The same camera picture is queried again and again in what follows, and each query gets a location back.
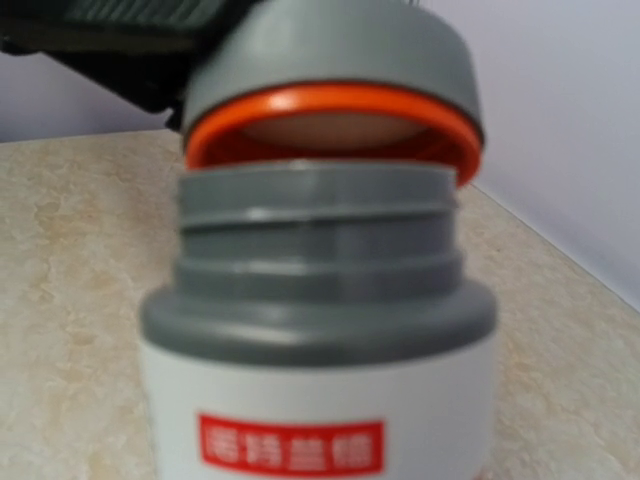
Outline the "grey bottle cap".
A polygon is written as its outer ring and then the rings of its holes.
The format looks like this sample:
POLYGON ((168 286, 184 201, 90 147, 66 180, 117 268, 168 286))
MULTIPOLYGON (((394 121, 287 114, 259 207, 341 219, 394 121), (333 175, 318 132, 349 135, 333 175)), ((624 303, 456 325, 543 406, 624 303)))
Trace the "grey bottle cap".
POLYGON ((197 64, 182 135, 192 170, 294 158, 437 162, 459 184, 485 143, 471 52, 397 1, 263 1, 197 64))

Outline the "orange grey-capped pill bottle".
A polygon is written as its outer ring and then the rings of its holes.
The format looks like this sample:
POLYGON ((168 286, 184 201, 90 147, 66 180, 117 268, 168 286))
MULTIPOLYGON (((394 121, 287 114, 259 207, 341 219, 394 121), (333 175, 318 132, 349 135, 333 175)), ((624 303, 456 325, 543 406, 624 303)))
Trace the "orange grey-capped pill bottle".
POLYGON ((178 184, 141 309, 160 479, 475 479, 497 302, 464 272, 456 174, 276 162, 178 184))

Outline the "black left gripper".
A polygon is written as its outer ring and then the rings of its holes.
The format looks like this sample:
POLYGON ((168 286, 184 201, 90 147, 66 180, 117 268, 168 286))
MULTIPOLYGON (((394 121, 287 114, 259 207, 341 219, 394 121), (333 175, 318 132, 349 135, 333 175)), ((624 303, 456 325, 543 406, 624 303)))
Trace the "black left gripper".
POLYGON ((229 0, 1 1, 1 50, 43 53, 180 128, 186 86, 256 5, 229 0))

